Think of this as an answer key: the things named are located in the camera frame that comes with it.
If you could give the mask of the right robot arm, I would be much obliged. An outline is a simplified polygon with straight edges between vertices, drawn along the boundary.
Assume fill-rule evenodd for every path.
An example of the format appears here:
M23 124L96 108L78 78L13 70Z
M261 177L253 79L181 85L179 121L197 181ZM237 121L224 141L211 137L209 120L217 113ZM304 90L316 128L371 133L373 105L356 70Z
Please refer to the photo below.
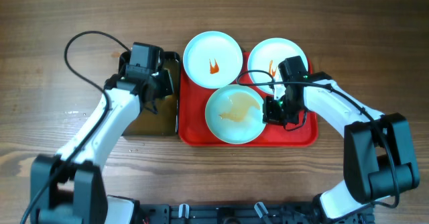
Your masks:
M343 180L314 197L312 220L333 223L375 205L398 206L401 193L418 187L420 174L407 119L369 108L326 73L310 74L299 56L286 58L267 72L272 96L263 103L263 120L299 124L311 111L335 128L344 140ZM394 201L388 205L387 197Z

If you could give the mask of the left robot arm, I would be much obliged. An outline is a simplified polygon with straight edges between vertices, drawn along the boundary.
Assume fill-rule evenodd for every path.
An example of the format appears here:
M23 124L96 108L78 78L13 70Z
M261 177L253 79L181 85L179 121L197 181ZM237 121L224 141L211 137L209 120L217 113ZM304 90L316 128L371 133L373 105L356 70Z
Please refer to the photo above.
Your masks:
M23 222L138 222L139 201L107 195L102 170L145 104L154 104L174 90L160 47L134 43L122 57L118 73L100 88L103 96L78 133L52 157L39 155L34 160L31 201Z

